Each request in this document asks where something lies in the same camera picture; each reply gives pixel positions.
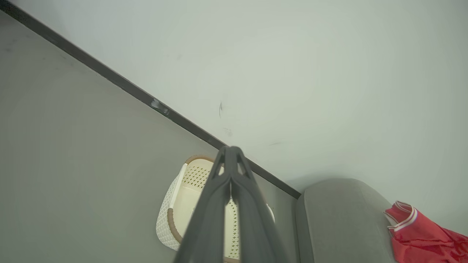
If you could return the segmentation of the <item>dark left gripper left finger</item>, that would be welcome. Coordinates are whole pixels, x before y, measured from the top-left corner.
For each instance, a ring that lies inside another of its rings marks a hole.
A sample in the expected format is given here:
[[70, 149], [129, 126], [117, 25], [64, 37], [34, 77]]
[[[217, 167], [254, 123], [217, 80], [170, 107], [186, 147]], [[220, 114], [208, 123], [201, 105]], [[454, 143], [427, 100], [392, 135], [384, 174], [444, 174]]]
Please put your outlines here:
[[219, 150], [212, 171], [197, 202], [195, 211], [174, 258], [175, 263], [224, 262], [224, 211], [231, 198], [226, 165], [227, 147]]

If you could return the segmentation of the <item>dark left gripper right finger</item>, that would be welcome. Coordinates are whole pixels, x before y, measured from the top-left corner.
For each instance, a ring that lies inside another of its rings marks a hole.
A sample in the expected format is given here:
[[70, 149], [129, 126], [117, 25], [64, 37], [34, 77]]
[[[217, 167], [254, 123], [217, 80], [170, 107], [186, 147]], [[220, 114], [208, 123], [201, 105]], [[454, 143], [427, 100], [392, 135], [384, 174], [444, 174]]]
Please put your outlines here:
[[287, 263], [274, 219], [244, 153], [231, 147], [232, 197], [239, 211], [242, 263]]

